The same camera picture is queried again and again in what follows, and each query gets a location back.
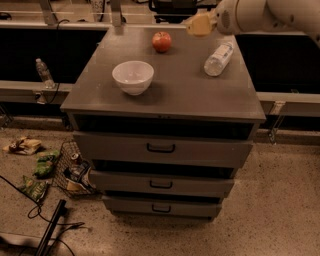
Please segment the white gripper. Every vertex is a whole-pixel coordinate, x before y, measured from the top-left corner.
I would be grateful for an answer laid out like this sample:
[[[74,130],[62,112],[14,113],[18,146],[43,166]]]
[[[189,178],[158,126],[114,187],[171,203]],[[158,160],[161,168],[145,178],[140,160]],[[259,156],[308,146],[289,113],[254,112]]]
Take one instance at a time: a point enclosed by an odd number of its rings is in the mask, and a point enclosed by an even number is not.
[[[196,14],[186,22],[189,35],[209,35],[217,25],[222,34],[263,31],[270,26],[266,0],[222,0],[214,12]]]

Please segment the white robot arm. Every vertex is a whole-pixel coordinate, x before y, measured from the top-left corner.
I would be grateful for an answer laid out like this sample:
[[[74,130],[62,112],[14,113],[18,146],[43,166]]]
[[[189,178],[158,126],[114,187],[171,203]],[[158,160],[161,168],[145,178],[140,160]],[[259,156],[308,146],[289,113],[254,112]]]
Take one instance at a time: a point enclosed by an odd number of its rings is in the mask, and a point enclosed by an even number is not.
[[[320,47],[320,0],[222,0],[185,25],[193,36],[207,36],[215,29],[225,35],[299,31]]]

